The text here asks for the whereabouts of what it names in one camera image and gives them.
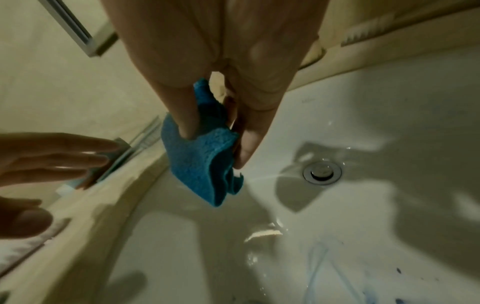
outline sink drain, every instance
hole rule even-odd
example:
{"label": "sink drain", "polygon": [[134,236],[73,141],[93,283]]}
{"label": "sink drain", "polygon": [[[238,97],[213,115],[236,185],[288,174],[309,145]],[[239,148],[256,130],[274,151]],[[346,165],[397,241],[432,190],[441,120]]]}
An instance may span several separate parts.
{"label": "sink drain", "polygon": [[342,176],[342,169],[331,161],[322,160],[308,165],[303,170],[303,177],[315,185],[330,185]]}

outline hand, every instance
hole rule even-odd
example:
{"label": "hand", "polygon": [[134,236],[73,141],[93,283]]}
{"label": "hand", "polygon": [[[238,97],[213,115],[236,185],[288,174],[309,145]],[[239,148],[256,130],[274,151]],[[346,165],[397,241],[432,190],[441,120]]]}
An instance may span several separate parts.
{"label": "hand", "polygon": [[328,0],[102,0],[133,63],[193,138],[199,114],[192,84],[225,75],[224,100],[242,168],[267,133]]}
{"label": "hand", "polygon": [[[118,149],[114,141],[72,134],[0,134],[0,187],[81,178],[108,158],[83,152]],[[0,197],[0,238],[30,237],[45,231],[52,215],[40,200]]]}

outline blue cloth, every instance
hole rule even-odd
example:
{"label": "blue cloth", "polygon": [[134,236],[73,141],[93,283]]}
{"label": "blue cloth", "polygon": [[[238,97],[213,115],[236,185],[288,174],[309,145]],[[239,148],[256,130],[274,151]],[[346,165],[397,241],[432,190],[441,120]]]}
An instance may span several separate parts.
{"label": "blue cloth", "polygon": [[209,82],[201,79],[193,87],[200,113],[197,138],[183,139],[170,114],[163,122],[161,138],[174,176],[218,207],[227,193],[237,194],[244,183],[243,176],[234,176],[233,170],[233,145],[239,135],[226,126],[227,111],[211,93]]}

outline sink basin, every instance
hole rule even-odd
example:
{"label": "sink basin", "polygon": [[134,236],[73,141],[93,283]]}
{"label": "sink basin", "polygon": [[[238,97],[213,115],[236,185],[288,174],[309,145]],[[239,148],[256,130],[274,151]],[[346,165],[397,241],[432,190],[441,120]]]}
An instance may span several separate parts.
{"label": "sink basin", "polygon": [[[97,302],[478,303],[479,71],[472,48],[288,92],[220,208],[158,179]],[[304,179],[321,160],[339,181]]]}

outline person's left hand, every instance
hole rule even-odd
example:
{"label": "person's left hand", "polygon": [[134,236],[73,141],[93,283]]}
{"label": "person's left hand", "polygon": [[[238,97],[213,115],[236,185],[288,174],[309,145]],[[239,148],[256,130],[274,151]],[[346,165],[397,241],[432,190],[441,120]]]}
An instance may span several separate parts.
{"label": "person's left hand", "polygon": [[[115,151],[116,142],[63,133],[0,134],[0,187],[81,178],[108,158],[84,152]],[[52,215],[40,200],[0,197],[0,239],[45,231]]]}

